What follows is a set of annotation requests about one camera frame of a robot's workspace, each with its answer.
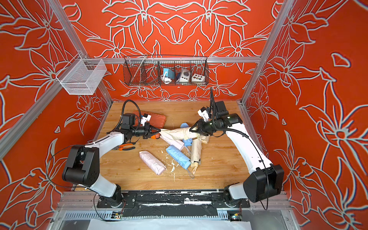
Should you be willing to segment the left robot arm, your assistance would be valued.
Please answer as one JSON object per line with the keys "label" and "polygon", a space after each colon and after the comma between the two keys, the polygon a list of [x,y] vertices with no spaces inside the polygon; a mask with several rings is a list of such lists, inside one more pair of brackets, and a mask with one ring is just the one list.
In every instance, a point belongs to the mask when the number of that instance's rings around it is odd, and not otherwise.
{"label": "left robot arm", "polygon": [[123,204],[121,187],[100,173],[100,158],[112,149],[127,144],[133,137],[151,138],[161,130],[152,126],[132,100],[123,103],[118,124],[107,135],[86,145],[71,147],[62,180],[95,192],[112,208]]}

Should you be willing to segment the beige umbrella sleeve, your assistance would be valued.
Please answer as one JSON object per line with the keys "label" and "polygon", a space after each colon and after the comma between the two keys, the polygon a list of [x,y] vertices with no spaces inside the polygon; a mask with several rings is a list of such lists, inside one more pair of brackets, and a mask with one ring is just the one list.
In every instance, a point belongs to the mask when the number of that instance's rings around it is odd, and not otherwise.
{"label": "beige umbrella sleeve", "polygon": [[171,140],[191,139],[189,128],[177,128],[172,130],[161,130],[160,135]]}

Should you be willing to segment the beige umbrella back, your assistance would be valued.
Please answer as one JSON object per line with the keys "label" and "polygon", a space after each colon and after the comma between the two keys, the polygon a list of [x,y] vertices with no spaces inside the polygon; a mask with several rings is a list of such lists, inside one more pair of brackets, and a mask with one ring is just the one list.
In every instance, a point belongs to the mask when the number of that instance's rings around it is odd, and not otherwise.
{"label": "beige umbrella back", "polygon": [[208,144],[209,143],[209,139],[210,139],[210,136],[200,135],[200,140],[204,144]]}

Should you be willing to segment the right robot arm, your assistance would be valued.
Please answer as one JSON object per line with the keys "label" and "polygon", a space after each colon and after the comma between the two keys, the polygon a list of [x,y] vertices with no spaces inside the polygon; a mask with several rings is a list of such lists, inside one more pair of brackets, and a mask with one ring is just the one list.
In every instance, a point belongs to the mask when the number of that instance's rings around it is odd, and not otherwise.
{"label": "right robot arm", "polygon": [[225,103],[216,102],[211,92],[210,106],[201,108],[198,114],[201,118],[189,131],[202,136],[213,136],[221,131],[234,143],[249,171],[244,182],[225,187],[223,197],[226,203],[243,199],[256,203],[281,193],[283,168],[262,153],[237,113],[229,113]]}

